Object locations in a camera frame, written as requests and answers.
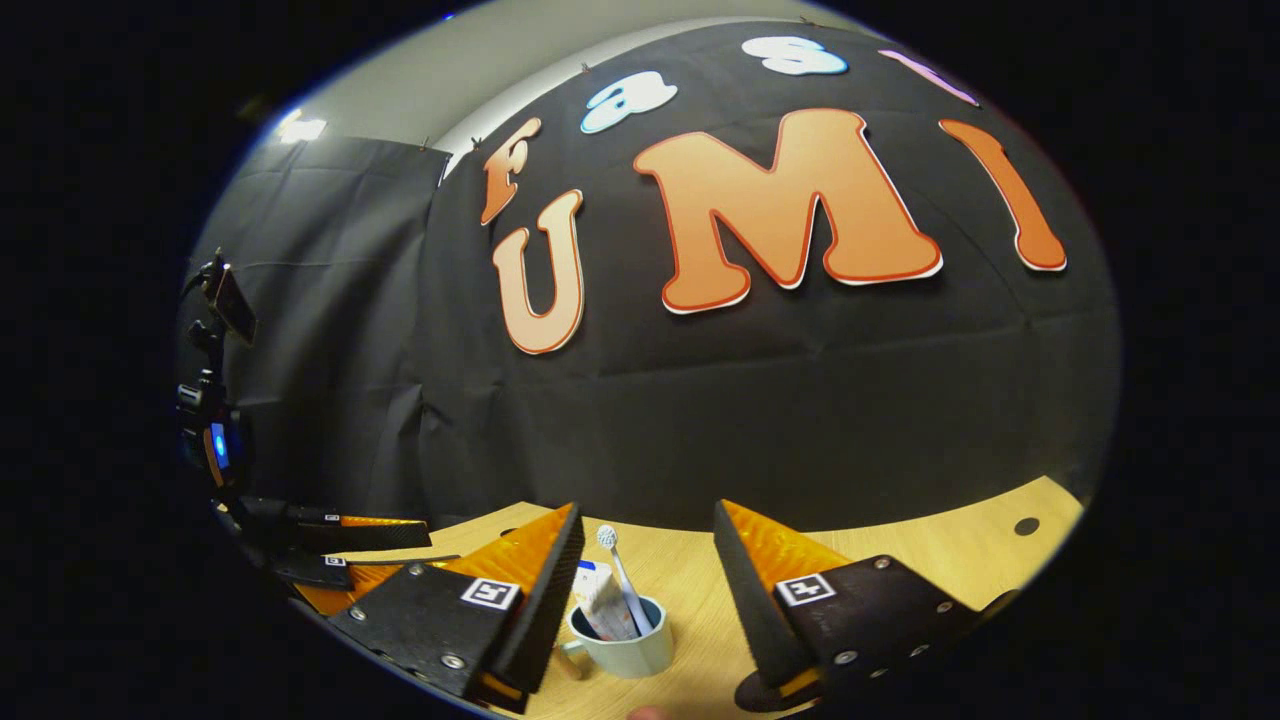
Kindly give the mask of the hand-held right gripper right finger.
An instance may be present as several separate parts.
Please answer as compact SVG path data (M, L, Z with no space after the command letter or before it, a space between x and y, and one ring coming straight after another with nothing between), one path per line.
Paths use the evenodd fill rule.
M818 705L881 697L1018 596L975 609L901 559L852 561L728 500L716 505L713 537L754 673L780 689L814 676Z

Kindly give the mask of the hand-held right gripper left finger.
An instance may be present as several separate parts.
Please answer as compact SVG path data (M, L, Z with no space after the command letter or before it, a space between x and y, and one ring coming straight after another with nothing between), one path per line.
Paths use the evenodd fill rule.
M541 688L584 546L580 507L567 503L444 568L406 564L328 629L451 705L522 714Z

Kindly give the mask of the white toothpaste tube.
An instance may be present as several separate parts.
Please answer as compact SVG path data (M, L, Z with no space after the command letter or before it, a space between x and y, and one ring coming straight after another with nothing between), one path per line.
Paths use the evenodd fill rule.
M634 641L643 634L609 564L580 561L572 592L600 641Z

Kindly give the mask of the white toothbrush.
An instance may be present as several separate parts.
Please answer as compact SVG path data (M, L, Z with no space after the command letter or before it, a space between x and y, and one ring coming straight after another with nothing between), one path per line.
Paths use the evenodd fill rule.
M617 571L617 579L626 605L632 614L634 623L637 628L640 637L650 635L654 632L654 626L646 614L643 605L640 594L636 592L632 582L626 573L623 560L618 550L618 533L609 525L603 524L596 529L596 541L602 548L609 552L612 562L614 564Z

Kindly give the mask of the pale green cup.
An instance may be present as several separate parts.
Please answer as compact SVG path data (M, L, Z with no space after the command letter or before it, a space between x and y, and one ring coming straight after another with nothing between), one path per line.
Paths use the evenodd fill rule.
M559 646L568 656L585 653L603 673L622 679L641 679L666 671L675 661L675 634L667 609L650 596L641 606L653 630L631 641L603 641L579 607L564 619L573 639Z

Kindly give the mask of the dark round coaster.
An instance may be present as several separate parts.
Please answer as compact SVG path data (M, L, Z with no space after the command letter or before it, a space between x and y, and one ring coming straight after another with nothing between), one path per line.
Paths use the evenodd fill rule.
M764 683L760 673L748 674L735 688L735 705L749 714L790 714L820 698L822 683L814 676L797 676L797 685L780 689Z

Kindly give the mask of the wooden desktop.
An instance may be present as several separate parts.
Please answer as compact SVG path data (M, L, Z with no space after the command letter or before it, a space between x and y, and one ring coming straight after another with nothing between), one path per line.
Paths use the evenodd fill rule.
M884 551L919 571L957 605L982 610L1016 591L1056 555L1083 505L1048 477L960 509L905 521L819 530L813 539L863 560ZM655 593L675 638L669 669L618 679L577 652L554 661L525 714L465 705L467 720L622 720L658 705L676 720L777 720L754 714L733 693L755 665L730 585L708 532L618 524L621 550L643 591Z

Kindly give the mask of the black backdrop cloth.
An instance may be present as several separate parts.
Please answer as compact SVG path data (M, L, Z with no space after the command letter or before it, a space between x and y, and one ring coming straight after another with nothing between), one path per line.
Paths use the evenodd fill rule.
M745 20L577 72L453 154L261 142L223 251L250 493L445 525L525 501L705 530L1088 502L1105 245L992 101L863 29Z

